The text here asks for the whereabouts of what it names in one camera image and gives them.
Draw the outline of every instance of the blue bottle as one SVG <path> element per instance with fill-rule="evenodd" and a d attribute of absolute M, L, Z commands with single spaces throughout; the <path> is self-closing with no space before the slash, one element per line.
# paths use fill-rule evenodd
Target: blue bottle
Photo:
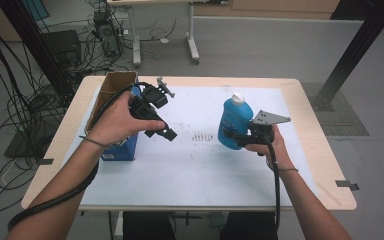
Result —
<path fill-rule="evenodd" d="M 218 130 L 218 139 L 226 147 L 239 150 L 242 147 L 236 145 L 235 140 L 227 137 L 224 133 L 246 135 L 248 133 L 248 122 L 253 117 L 252 109 L 245 102 L 245 97 L 234 92 L 232 98 L 227 99 L 224 104 L 223 115 L 221 116 Z"/>

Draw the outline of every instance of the tape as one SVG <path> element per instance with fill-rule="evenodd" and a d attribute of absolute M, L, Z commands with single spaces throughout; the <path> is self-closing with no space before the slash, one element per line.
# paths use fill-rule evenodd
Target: tape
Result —
<path fill-rule="evenodd" d="M 351 191 L 360 190 L 357 183 L 351 184 L 348 180 L 336 180 L 335 182 L 338 187 L 349 187 Z"/>
<path fill-rule="evenodd" d="M 39 159 L 37 163 L 39 165 L 52 165 L 53 162 L 54 162 L 54 159 L 45 158 L 45 159 Z"/>

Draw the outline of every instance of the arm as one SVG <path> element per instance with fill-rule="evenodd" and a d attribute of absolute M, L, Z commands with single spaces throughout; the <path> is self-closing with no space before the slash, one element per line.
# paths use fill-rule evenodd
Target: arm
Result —
<path fill-rule="evenodd" d="M 132 95 L 128 92 L 110 106 L 96 123 L 88 138 L 110 145 L 142 130 L 164 128 L 161 121 L 144 121 L 133 118 L 128 109 Z M 64 167 L 46 185 L 29 207 L 54 199 L 78 186 L 95 167 L 102 146 L 82 141 Z M 75 218 L 83 193 L 68 201 L 39 212 L 18 223 L 7 239 L 65 239 Z"/>
<path fill-rule="evenodd" d="M 281 171 L 282 169 L 294 168 L 294 165 L 289 158 L 284 139 L 276 125 L 273 125 L 273 131 L 275 139 L 272 144 L 278 162 L 279 176 L 294 206 L 305 238 L 351 239 L 345 228 L 308 188 L 298 171 Z M 246 149 L 270 156 L 267 146 L 250 144 L 246 146 Z"/>

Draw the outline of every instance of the white bottle cap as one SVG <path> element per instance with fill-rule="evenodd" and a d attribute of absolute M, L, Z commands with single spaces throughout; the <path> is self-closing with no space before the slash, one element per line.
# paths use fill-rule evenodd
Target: white bottle cap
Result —
<path fill-rule="evenodd" d="M 235 105 L 242 105 L 245 102 L 245 97 L 240 92 L 233 92 L 232 102 Z"/>

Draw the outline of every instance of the forearm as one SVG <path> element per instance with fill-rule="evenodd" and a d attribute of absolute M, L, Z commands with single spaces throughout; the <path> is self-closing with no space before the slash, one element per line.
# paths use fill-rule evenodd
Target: forearm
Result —
<path fill-rule="evenodd" d="M 46 185 L 30 207 L 59 197 L 83 182 L 95 167 L 103 148 L 83 141 L 63 168 Z M 8 239 L 64 239 L 74 220 L 83 192 L 18 223 Z"/>
<path fill-rule="evenodd" d="M 306 239 L 351 239 L 338 220 L 311 192 L 297 171 L 281 172 L 280 177 Z"/>

